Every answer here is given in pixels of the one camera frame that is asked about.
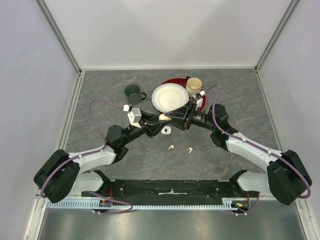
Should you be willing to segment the pink earbud case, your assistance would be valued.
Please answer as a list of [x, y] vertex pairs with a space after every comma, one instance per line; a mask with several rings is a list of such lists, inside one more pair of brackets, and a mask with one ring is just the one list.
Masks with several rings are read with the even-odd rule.
[[168, 116], [165, 116], [165, 114], [162, 113], [162, 114], [160, 114], [160, 115], [158, 116], [158, 120], [159, 120], [159, 121], [171, 121], [172, 118], [171, 118], [171, 117], [168, 117]]

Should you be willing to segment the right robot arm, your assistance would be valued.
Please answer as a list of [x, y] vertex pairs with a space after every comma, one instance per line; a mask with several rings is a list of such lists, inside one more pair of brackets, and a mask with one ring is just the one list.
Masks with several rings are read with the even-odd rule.
[[237, 154], [264, 171], [239, 171], [229, 184], [233, 196], [250, 191], [266, 193], [287, 206], [297, 198], [310, 197], [312, 180], [299, 155], [293, 150], [274, 150], [247, 138], [228, 123], [225, 106], [215, 103], [208, 112], [201, 112], [196, 102], [189, 100], [184, 106], [161, 114], [159, 119], [168, 120], [181, 130], [188, 130], [191, 125], [210, 130], [210, 138], [218, 148]]

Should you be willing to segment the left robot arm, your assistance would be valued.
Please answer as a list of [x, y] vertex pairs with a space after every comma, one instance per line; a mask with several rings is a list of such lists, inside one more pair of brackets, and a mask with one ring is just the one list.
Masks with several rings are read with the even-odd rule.
[[172, 120], [164, 114], [149, 114], [136, 107], [127, 115], [129, 126], [110, 126], [101, 147], [78, 153], [56, 150], [33, 178], [40, 196], [52, 203], [85, 191], [92, 191], [99, 197], [106, 196], [110, 191], [109, 183], [92, 169], [119, 162], [129, 151], [126, 148], [128, 143], [142, 135], [156, 136]]

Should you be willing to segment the white earbud case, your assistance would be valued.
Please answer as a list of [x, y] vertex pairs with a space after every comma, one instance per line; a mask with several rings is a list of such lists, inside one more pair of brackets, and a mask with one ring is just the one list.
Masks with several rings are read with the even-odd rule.
[[165, 126], [160, 132], [163, 135], [170, 135], [172, 133], [172, 128], [170, 126]]

